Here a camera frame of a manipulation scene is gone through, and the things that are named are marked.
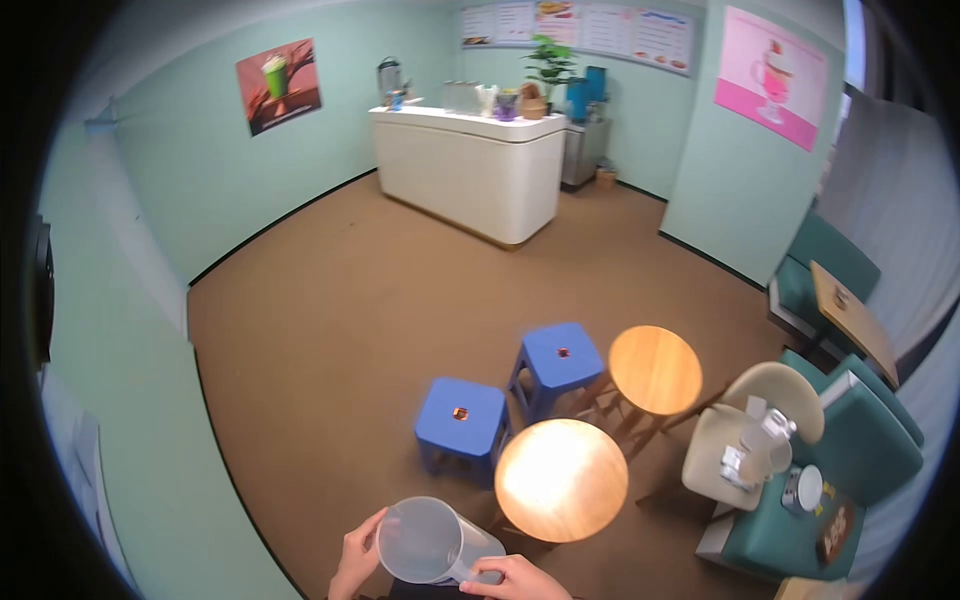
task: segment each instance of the coffee urn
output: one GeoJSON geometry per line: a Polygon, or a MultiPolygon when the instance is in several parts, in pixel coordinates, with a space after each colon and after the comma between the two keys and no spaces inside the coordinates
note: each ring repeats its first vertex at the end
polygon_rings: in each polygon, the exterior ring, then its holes
{"type": "Polygon", "coordinates": [[[403,80],[400,78],[400,62],[396,57],[387,57],[377,65],[376,83],[384,104],[386,104],[387,95],[390,92],[403,90],[403,80]]]}

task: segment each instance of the wooden stool top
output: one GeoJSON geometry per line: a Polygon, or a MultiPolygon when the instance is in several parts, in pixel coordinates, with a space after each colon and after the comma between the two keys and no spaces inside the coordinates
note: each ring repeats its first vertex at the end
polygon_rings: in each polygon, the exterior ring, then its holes
{"type": "Polygon", "coordinates": [[[696,353],[662,327],[641,325],[616,336],[609,364],[620,394],[652,415],[682,413],[693,406],[704,383],[696,353]]]}
{"type": "Polygon", "coordinates": [[[535,423],[507,443],[493,488],[504,516],[538,540],[589,538],[627,497],[627,461],[603,431],[581,420],[535,423]]]}

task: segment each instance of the green drink poster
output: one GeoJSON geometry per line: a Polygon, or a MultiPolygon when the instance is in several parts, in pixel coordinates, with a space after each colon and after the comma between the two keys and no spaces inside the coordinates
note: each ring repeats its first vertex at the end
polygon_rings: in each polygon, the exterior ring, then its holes
{"type": "Polygon", "coordinates": [[[323,105],[313,39],[284,44],[240,60],[237,81],[251,135],[319,110],[323,105]]]}

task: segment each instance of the white counter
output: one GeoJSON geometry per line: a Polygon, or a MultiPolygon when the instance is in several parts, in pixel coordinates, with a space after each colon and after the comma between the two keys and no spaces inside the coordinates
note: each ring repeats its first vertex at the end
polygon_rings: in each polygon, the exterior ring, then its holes
{"type": "Polygon", "coordinates": [[[423,107],[370,115],[384,194],[508,249],[557,214],[562,115],[503,122],[423,107]]]}

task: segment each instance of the mint green wall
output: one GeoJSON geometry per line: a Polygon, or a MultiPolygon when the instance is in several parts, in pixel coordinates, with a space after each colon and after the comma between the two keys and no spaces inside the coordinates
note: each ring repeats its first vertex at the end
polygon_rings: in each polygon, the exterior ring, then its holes
{"type": "MultiPolygon", "coordinates": [[[[465,4],[490,4],[491,0],[468,0],[465,4]]],[[[614,0],[613,4],[662,9],[697,19],[695,39],[702,37],[706,11],[697,6],[670,0],[614,0]]],[[[460,21],[457,20],[459,32],[460,21]]],[[[587,65],[607,69],[611,102],[607,114],[612,119],[608,157],[616,164],[617,178],[669,199],[686,141],[686,129],[693,110],[693,98],[700,72],[700,47],[693,48],[689,77],[663,71],[628,60],[579,54],[578,74],[587,65]]],[[[457,78],[483,84],[517,87],[523,83],[525,64],[520,57],[528,51],[513,48],[468,48],[458,53],[457,78]]],[[[554,94],[561,101],[566,94],[560,88],[554,94]]]]}
{"type": "Polygon", "coordinates": [[[660,230],[765,286],[813,200],[836,127],[843,75],[843,52],[810,31],[751,2],[711,0],[693,117],[660,230]],[[789,29],[827,56],[827,94],[813,153],[713,103],[727,5],[789,29]]]}
{"type": "Polygon", "coordinates": [[[297,206],[376,166],[367,110],[376,66],[438,106],[453,77],[453,3],[362,1],[244,27],[184,54],[117,99],[119,137],[157,240],[184,280],[297,206]],[[324,107],[251,138],[234,64],[313,37],[324,107]]]}
{"type": "Polygon", "coordinates": [[[299,598],[229,482],[189,342],[140,288],[89,192],[81,124],[43,183],[57,303],[50,369],[101,423],[110,511],[145,598],[299,598]]]}

